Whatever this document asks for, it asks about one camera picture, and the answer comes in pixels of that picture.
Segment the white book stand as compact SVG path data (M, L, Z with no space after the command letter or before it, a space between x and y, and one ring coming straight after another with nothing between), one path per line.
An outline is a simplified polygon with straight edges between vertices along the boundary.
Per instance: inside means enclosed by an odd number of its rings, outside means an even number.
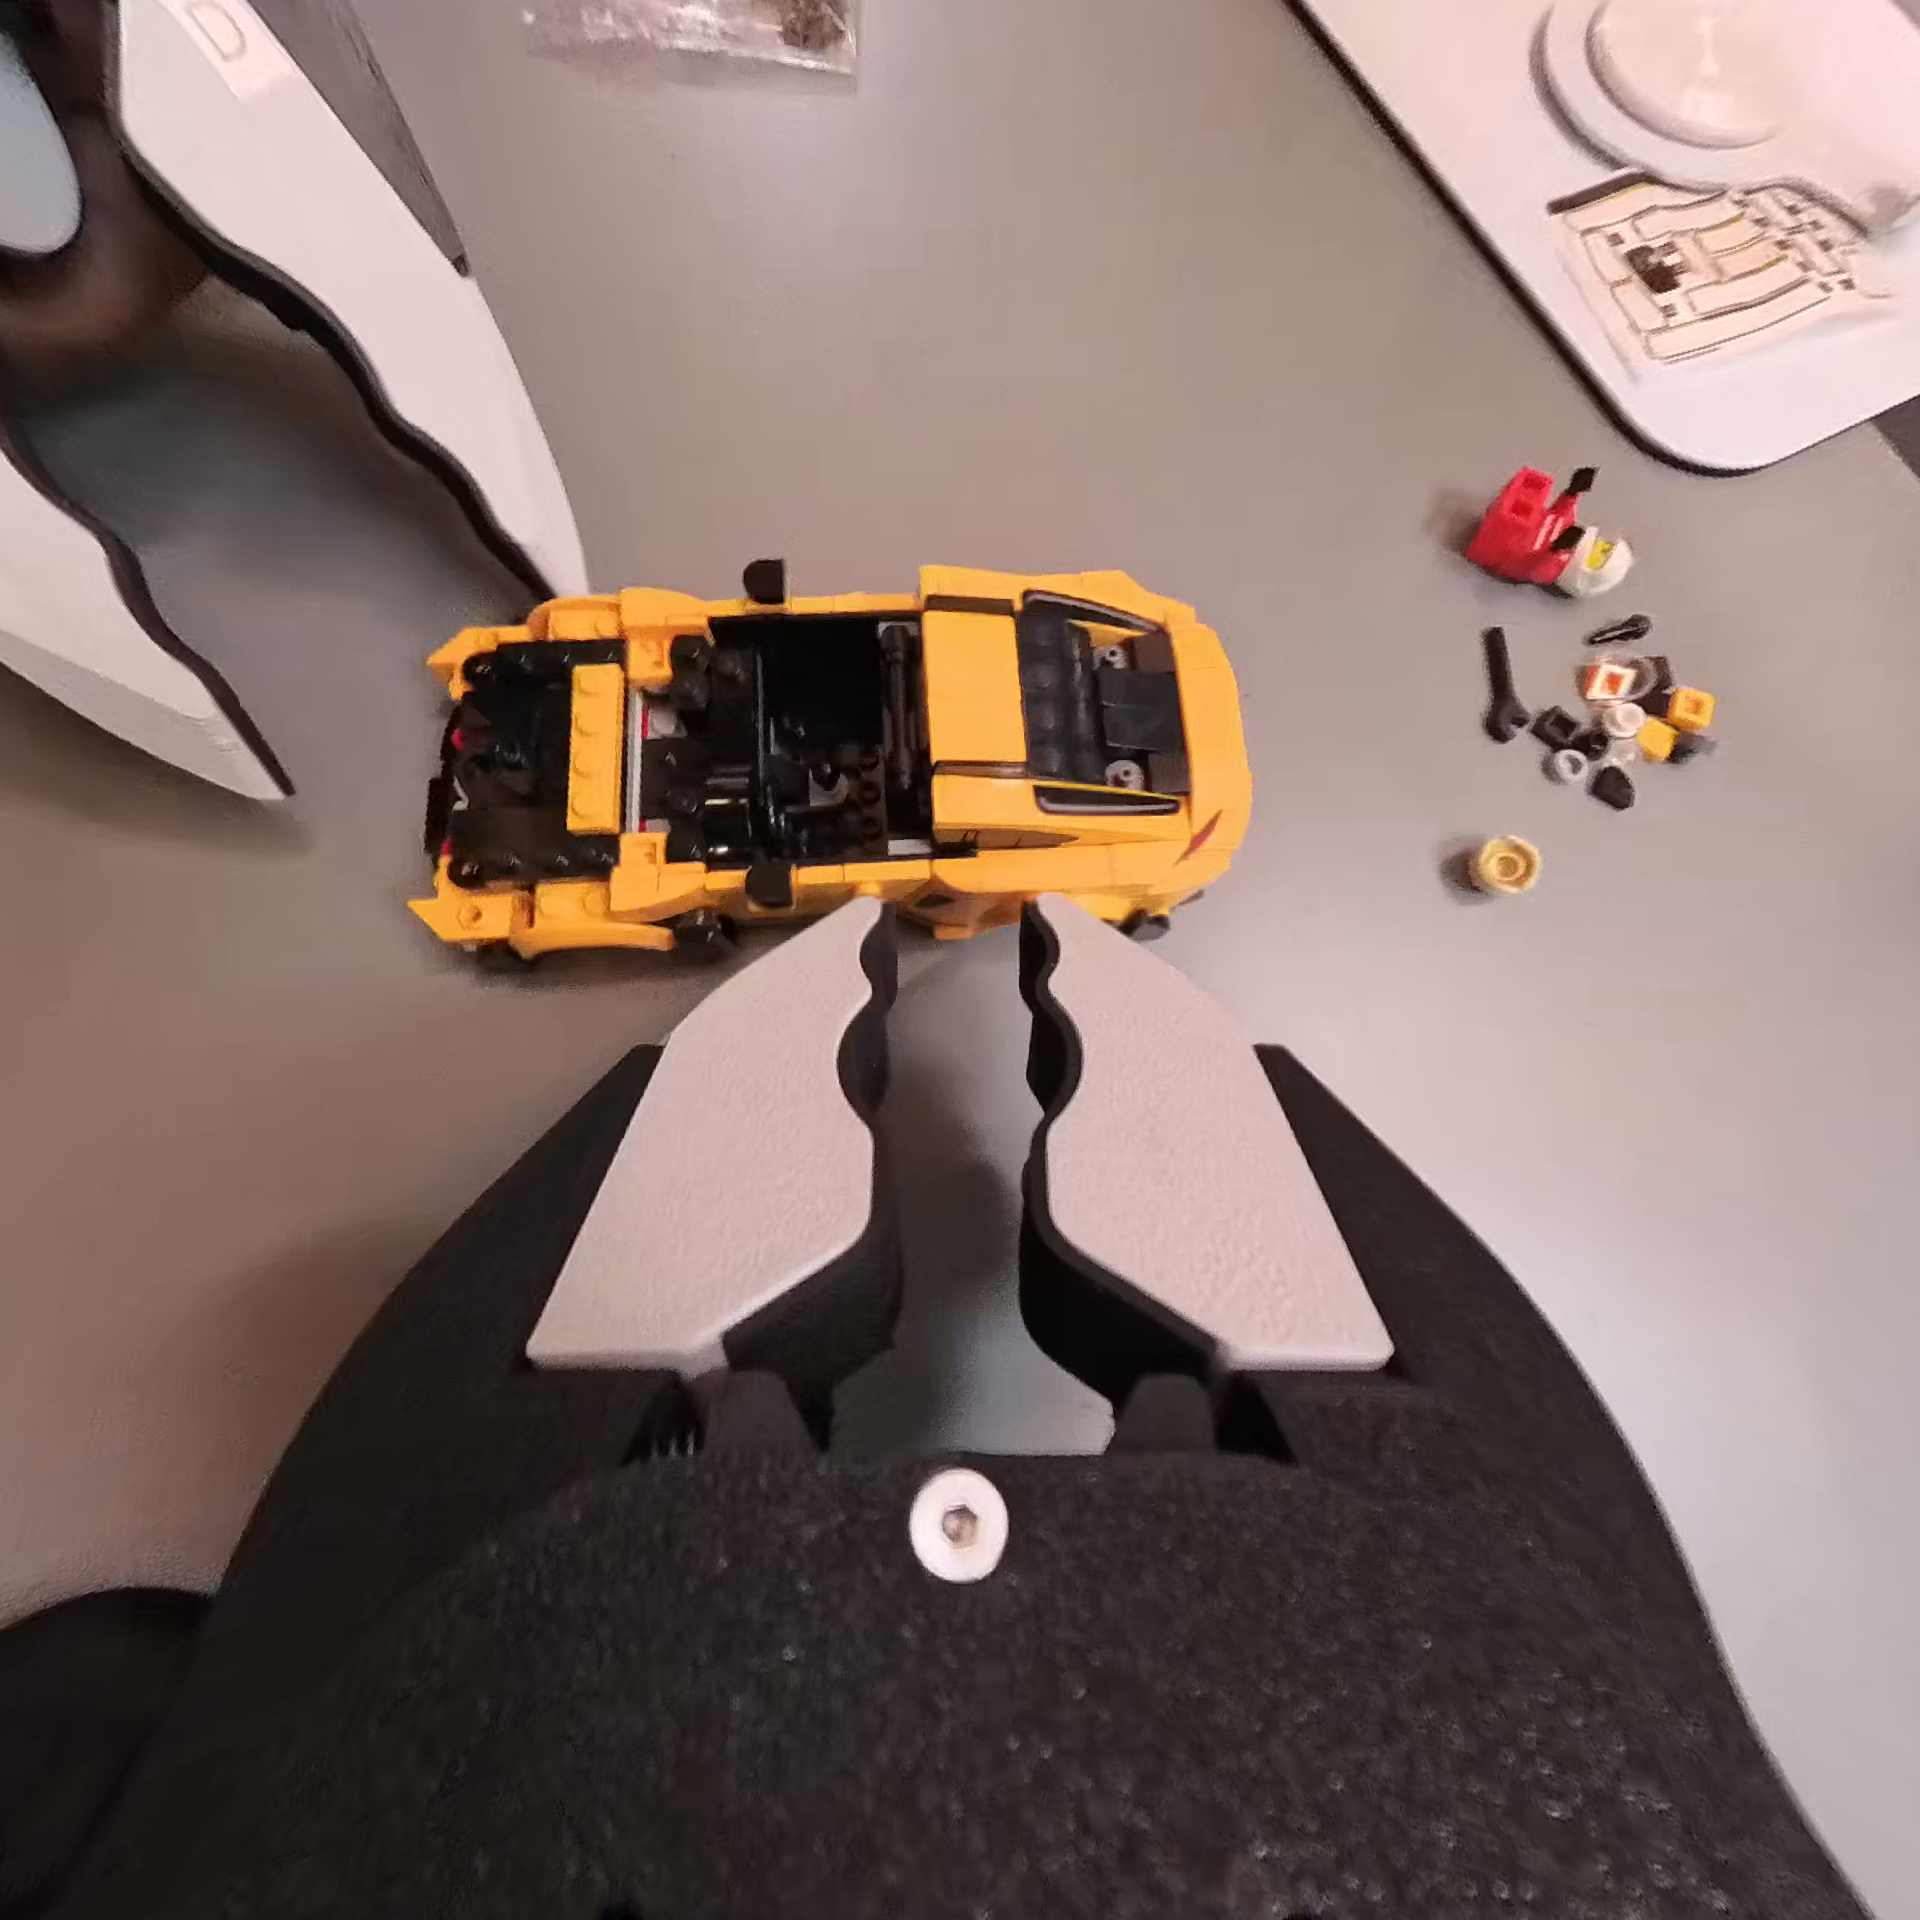
M1546 81L1546 5L1296 5L1434 192L1646 452L1698 473L1755 473L1916 404L1916 243L1894 245L1894 314L1720 367L1633 373L1559 253L1551 204L1622 183Z

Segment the sticker sheet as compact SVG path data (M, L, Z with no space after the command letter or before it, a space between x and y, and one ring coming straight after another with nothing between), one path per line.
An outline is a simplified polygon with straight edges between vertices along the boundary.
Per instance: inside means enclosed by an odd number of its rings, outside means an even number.
M1796 185L1602 179L1546 210L1555 253L1633 377L1724 367L1905 314L1879 245Z

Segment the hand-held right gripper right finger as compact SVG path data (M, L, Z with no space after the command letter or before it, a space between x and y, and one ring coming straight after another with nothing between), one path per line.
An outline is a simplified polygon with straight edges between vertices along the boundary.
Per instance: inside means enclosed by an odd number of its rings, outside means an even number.
M1396 1342L1247 1030L1064 896L1021 914L1029 1332L1068 1373L1380 1373Z

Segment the pile of small lego pieces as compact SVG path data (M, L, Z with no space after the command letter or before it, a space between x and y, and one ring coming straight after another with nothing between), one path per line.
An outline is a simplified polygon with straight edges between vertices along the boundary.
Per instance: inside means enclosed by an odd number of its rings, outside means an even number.
M1718 700L1685 682L1657 645L1657 622L1633 611L1580 641L1567 700L1531 708L1525 742L1551 784L1612 813L1641 803L1641 776L1714 751Z

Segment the person's dark clothing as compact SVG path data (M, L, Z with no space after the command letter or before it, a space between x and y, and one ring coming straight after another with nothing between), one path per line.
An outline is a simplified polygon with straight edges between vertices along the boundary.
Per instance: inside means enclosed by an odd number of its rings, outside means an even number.
M4 1631L4 1918L44 1918L179 1696L213 1601L114 1586Z

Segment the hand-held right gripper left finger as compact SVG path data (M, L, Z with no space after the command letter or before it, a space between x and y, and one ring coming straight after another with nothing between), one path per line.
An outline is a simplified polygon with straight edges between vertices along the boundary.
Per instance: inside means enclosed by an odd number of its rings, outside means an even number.
M525 1338L535 1370L711 1373L727 1335L856 1252L874 1094L842 1051L886 1013L887 968L892 910L848 900L669 1032Z

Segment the yellow lego car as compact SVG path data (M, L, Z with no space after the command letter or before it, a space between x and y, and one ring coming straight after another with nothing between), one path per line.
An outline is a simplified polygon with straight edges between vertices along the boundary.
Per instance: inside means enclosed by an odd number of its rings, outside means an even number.
M413 914L476 956L721 956L869 899L959 943L1064 896L1134 942L1235 862L1251 761L1198 611L1127 571L548 597L449 693Z

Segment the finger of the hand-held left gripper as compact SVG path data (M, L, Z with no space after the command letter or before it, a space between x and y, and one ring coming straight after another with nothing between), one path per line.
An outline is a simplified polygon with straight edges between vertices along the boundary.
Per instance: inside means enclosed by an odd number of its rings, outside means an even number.
M44 464L4 377L4 668L190 776L290 799L275 747L156 611L135 548Z
M509 344L252 5L117 5L117 131L230 280L342 369L375 432L533 591L587 588Z

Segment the clear plastic bag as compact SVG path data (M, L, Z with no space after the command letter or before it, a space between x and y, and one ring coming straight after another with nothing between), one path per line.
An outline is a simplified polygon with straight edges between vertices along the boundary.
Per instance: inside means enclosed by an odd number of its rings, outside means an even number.
M860 5L515 5L541 53L733 58L770 69L860 71Z

